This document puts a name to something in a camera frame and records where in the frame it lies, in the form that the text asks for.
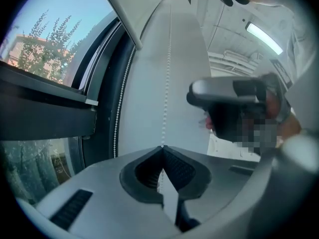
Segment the person's right forearm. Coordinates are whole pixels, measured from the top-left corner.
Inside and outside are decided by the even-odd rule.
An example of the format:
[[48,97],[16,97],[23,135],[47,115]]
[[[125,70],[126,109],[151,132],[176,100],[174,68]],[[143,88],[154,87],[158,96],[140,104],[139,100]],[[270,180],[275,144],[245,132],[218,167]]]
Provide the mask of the person's right forearm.
[[293,112],[290,112],[289,116],[278,125],[277,129],[279,143],[283,143],[288,138],[302,131],[301,125]]

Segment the dark-framed window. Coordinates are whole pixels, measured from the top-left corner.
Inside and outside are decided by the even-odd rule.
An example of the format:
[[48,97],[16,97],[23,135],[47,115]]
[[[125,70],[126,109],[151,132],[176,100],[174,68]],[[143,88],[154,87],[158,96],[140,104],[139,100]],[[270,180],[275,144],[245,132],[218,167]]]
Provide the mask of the dark-framed window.
[[[79,20],[81,44],[62,84],[5,62],[17,35],[48,11]],[[135,45],[108,0],[0,0],[0,173],[37,205],[90,165],[118,157],[118,129]]]

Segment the white ceiling ducts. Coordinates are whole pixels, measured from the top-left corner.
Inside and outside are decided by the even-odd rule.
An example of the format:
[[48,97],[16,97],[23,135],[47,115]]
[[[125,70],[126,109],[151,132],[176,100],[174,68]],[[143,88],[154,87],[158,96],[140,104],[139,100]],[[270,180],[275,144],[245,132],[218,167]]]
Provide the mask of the white ceiling ducts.
[[225,50],[223,53],[208,52],[210,68],[230,72],[234,75],[252,75],[260,60],[252,60],[236,52]]

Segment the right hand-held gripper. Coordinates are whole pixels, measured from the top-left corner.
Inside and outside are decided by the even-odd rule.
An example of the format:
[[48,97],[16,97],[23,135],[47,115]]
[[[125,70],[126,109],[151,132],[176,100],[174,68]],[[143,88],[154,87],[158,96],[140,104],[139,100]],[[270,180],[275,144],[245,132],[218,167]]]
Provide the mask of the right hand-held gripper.
[[[275,119],[264,117],[266,91],[280,101],[280,112]],[[276,147],[277,127],[291,111],[285,93],[285,85],[275,73],[256,78],[205,77],[190,84],[186,100],[196,107],[210,107],[208,115],[218,138],[261,155]]]

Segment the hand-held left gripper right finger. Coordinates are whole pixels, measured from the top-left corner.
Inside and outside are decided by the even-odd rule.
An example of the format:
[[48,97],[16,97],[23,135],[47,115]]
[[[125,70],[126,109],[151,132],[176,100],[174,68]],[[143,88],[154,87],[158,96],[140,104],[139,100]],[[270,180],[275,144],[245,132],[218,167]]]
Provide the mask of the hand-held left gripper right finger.
[[257,163],[164,146],[162,163],[178,193],[175,225],[188,231],[224,209],[240,192]]

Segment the white roller window blind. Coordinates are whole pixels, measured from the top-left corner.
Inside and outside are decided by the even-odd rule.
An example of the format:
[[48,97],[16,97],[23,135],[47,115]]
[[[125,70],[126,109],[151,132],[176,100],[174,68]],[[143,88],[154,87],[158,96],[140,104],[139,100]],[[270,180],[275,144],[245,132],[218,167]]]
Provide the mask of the white roller window blind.
[[162,0],[108,0],[137,50],[142,49],[142,31]]

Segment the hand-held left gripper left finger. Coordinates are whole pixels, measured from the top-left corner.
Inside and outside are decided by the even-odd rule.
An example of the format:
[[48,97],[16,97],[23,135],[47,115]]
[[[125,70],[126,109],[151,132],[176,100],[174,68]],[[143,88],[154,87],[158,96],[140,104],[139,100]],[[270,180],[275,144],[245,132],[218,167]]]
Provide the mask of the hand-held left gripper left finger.
[[180,234],[157,191],[160,147],[93,164],[36,206],[56,239],[172,239]]

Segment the green trees outside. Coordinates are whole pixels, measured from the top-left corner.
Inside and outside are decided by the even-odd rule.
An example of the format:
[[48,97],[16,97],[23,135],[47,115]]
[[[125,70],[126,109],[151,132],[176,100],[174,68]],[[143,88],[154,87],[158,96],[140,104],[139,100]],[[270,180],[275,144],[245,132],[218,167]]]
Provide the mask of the green trees outside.
[[46,21],[47,14],[46,10],[35,22],[29,34],[22,35],[22,48],[16,67],[62,84],[67,68],[82,42],[71,40],[82,20],[77,21],[71,29],[68,29],[72,16],[67,16],[63,21],[57,18],[52,29],[43,39],[40,36],[49,24]]

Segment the person's grey paw-print shirt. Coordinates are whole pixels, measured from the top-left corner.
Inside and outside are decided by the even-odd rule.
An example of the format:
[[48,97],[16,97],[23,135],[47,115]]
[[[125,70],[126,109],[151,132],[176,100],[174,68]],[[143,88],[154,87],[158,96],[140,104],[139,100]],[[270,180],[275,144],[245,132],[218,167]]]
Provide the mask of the person's grey paw-print shirt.
[[292,86],[285,98],[302,131],[319,133],[319,36],[312,14],[301,0],[263,0],[260,4],[284,6],[293,14],[292,33],[287,44]]

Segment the person's right hand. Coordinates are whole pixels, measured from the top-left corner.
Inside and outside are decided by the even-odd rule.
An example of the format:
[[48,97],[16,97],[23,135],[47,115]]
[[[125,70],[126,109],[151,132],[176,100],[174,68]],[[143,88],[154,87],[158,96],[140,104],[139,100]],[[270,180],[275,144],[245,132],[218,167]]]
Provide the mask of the person's right hand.
[[[280,112],[280,108],[281,108],[280,101],[276,97],[276,95],[274,95],[270,91],[266,91],[266,112],[264,115],[265,119],[268,119],[268,120],[275,119]],[[207,118],[205,119],[205,127],[215,132],[210,116],[207,116]]]

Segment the long ceiling light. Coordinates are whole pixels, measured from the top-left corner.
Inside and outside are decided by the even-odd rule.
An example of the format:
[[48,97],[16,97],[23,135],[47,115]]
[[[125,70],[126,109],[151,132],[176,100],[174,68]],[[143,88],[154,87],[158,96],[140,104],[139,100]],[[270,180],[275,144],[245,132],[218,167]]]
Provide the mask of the long ceiling light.
[[262,41],[264,44],[266,44],[277,55],[281,55],[283,53],[283,49],[281,48],[281,46],[274,39],[272,39],[266,32],[264,32],[261,28],[259,28],[252,22],[248,22],[245,29],[248,33],[252,34],[260,41]]

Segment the orange building outside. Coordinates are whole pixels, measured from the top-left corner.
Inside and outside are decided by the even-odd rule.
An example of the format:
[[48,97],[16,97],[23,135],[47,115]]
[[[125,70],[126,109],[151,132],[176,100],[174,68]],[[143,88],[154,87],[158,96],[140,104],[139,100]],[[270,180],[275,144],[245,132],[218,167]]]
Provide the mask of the orange building outside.
[[5,62],[34,75],[62,84],[75,49],[58,47],[52,41],[17,35]]

